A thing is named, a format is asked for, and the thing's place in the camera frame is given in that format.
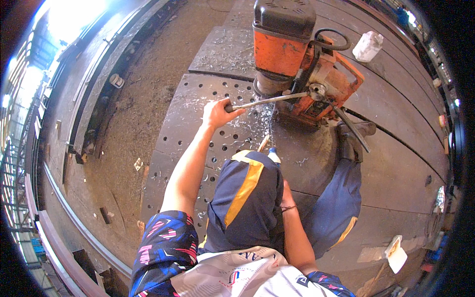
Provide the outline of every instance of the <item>patterned shirt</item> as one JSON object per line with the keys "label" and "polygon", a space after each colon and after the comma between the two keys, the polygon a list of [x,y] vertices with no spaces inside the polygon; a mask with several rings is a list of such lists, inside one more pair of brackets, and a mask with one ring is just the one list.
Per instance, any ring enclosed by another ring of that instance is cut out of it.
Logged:
{"label": "patterned shirt", "polygon": [[133,265],[129,297],[349,296],[331,274],[303,275],[275,249],[253,247],[197,256],[193,219],[165,211],[148,222]]}

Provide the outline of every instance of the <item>navy blue pants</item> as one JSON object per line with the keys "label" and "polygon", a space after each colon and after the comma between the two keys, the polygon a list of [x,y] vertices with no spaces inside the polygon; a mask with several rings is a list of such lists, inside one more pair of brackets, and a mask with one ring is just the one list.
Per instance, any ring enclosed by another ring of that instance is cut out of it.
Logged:
{"label": "navy blue pants", "polygon": [[[360,187],[360,164],[341,159],[312,211],[302,218],[317,258],[342,241],[354,226],[361,208]],[[280,168],[265,154],[235,154],[221,169],[199,253],[264,246],[283,254],[283,191]]]}

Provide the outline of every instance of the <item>plastic bottle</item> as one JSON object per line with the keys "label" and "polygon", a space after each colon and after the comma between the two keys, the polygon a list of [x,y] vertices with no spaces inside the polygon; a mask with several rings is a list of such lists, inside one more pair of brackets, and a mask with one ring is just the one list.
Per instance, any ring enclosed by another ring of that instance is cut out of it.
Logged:
{"label": "plastic bottle", "polygon": [[267,155],[274,163],[277,165],[277,167],[280,167],[280,158],[277,156],[277,149],[275,147],[271,147],[269,149],[269,154]]}
{"label": "plastic bottle", "polygon": [[364,63],[370,62],[383,47],[383,36],[373,31],[364,33],[353,49],[355,58]]}

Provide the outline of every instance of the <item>wristband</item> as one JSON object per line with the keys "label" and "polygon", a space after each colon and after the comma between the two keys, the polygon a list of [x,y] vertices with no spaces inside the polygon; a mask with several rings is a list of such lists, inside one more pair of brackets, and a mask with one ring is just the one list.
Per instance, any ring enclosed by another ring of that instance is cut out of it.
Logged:
{"label": "wristband", "polygon": [[291,210],[292,208],[295,208],[297,207],[296,205],[294,206],[281,206],[280,208],[282,209],[282,212],[284,211],[287,211],[287,210]]}

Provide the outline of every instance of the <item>person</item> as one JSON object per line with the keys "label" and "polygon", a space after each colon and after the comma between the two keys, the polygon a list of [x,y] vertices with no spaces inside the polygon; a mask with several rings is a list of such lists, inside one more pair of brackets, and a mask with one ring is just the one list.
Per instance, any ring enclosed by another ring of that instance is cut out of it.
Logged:
{"label": "person", "polygon": [[408,15],[408,10],[407,10],[407,7],[406,5],[401,5],[401,6],[398,6],[398,8],[394,9],[394,8],[391,8],[394,13],[396,14],[396,16],[398,17],[398,24],[401,26],[401,29],[403,30],[409,30],[409,15]]}
{"label": "person", "polygon": [[[345,125],[338,125],[342,160],[302,220],[289,184],[269,157],[241,151],[225,161],[198,247],[192,215],[209,142],[219,127],[245,112],[228,114],[228,103],[204,107],[203,123],[170,177],[161,212],[146,225],[129,296],[353,297],[315,263],[315,255],[344,239],[360,212],[362,150]],[[372,123],[357,128],[363,136],[376,131]]]}

